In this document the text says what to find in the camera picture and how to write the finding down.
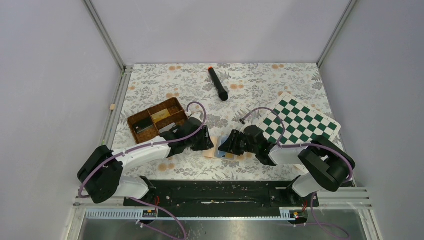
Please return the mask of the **beige leather card holder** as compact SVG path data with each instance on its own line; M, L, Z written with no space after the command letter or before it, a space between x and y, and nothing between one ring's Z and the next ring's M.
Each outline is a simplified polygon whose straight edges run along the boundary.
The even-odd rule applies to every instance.
M202 152L202 156L209 159L235 161L236 155L219 150L219 147L228 139L228 137L228 135L211 136L210 138L214 147L208 150L204 150Z

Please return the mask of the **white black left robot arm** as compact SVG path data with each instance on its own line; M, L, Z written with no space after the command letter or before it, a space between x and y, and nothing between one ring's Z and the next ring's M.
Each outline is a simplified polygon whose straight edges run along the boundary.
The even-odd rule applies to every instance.
M95 204L112 197L130 197L148 206L155 200L154 190L146 180L124 176L125 172L182 154L187 148L198 152L213 147L208 126L198 116L192 115L183 125L120 152L114 152L106 145L97 147L78 171L77 179Z

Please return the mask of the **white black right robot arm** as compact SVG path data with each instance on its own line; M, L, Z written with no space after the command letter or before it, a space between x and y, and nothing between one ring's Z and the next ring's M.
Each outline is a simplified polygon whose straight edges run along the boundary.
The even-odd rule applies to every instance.
M311 142L278 145L264 137L255 125L243 131L232 130L218 144L220 152L241 156L254 154L265 166L303 165L307 173L300 175L288 187L287 201L293 206L301 205L307 196L320 190L336 192L353 176L354 160L322 135Z

